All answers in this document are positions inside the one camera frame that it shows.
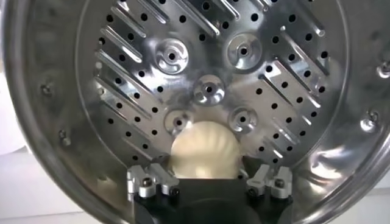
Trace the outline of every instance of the metal surface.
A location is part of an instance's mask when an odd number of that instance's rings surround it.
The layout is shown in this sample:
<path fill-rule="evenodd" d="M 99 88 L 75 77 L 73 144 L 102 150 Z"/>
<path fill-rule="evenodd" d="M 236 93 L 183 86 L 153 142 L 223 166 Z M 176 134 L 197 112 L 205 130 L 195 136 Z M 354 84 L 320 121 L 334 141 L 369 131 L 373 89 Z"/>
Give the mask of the metal surface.
<path fill-rule="evenodd" d="M 340 215 L 389 168 L 390 2 L 207 2 L 7 1 L 32 150 L 81 207 L 124 223 L 127 168 L 215 121 L 243 155 L 292 168 L 296 223 Z"/>

